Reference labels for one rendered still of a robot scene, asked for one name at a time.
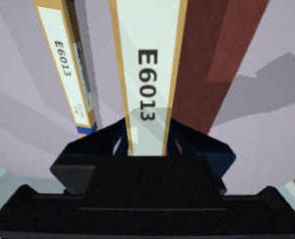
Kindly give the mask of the tan box with blue bands and white label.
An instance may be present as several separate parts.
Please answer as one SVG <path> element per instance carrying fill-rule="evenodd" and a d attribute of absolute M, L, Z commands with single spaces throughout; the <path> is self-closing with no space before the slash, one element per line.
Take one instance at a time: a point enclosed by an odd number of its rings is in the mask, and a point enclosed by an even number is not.
<path fill-rule="evenodd" d="M 109 0 L 131 155 L 165 155 L 187 0 Z"/>

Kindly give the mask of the dark red rectangular block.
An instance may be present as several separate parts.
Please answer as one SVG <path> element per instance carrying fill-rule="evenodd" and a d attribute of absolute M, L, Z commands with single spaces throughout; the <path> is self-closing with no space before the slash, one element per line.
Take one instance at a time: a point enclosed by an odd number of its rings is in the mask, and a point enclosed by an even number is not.
<path fill-rule="evenodd" d="M 187 0 L 171 118 L 208 135 L 269 0 Z"/>

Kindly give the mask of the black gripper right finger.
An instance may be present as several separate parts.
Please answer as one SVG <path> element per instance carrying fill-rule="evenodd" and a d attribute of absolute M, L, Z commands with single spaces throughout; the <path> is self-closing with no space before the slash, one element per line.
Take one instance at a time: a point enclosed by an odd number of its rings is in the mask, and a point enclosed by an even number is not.
<path fill-rule="evenodd" d="M 174 138 L 181 146 L 182 155 Z M 167 155 L 205 157 L 215 178 L 222 178 L 236 159 L 235 153 L 228 144 L 173 118 L 170 118 L 166 148 Z"/>

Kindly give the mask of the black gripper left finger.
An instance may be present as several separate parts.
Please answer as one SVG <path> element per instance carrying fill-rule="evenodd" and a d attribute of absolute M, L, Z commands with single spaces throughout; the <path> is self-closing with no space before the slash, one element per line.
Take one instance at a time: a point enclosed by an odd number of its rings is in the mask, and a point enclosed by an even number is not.
<path fill-rule="evenodd" d="M 120 139 L 120 144 L 114 154 L 114 147 Z M 129 140 L 126 119 L 123 118 L 116 123 L 68 143 L 60 154 L 94 153 L 97 155 L 128 155 L 128 150 Z"/>

